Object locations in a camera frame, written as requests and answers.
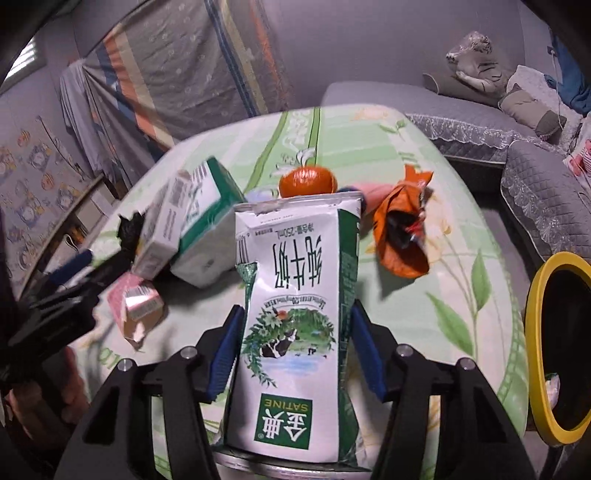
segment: pillow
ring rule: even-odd
[[[517,84],[499,102],[499,108],[521,125],[530,127],[542,140],[548,140],[566,123],[565,117],[558,116]]]
[[[566,117],[566,123],[560,133],[560,138],[558,139],[558,146],[566,153],[569,149],[571,140],[579,129],[579,123],[583,118],[583,115],[580,115],[566,106],[560,99],[558,92],[551,89],[548,84],[546,84],[544,74],[538,72],[538,70],[519,65],[517,71],[509,79],[507,92],[510,92],[513,89],[513,85],[516,83],[518,83],[519,86],[533,98],[547,105],[554,113]]]
[[[423,73],[423,85],[427,90],[431,90],[438,95],[469,100],[471,102],[497,108],[497,98],[493,98],[478,90],[474,90],[472,87],[460,82],[453,75],[444,73]]]

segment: green and white milk carton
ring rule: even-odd
[[[223,165],[210,157],[191,174],[190,200],[178,254],[170,271],[196,287],[207,287],[234,267],[233,206],[244,195]]]
[[[227,445],[356,465],[361,436],[343,383],[360,215],[358,192],[236,207],[247,318]]]

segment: cow illustration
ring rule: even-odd
[[[261,356],[266,358],[279,358],[285,356],[291,344],[298,340],[297,329],[291,329],[283,333],[282,337],[277,337],[264,344],[261,347]]]

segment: white box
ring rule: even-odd
[[[110,216],[115,211],[115,207],[113,206],[115,197],[113,197],[107,185],[103,182],[97,185],[95,191],[92,193],[91,199],[96,207],[103,212],[103,215]]]
[[[100,222],[100,219],[103,218],[102,212],[90,199],[86,199],[86,201],[78,207],[75,215],[84,227],[84,230],[86,230],[86,233],[90,232],[96,224]]]
[[[187,206],[190,175],[178,172],[156,195],[145,215],[131,272],[153,280],[178,251]]]

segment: yellow mirror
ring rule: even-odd
[[[579,440],[591,421],[591,266],[578,255],[559,252],[538,270],[525,310],[530,366],[530,405],[548,445]],[[545,374],[558,373],[554,410]]]

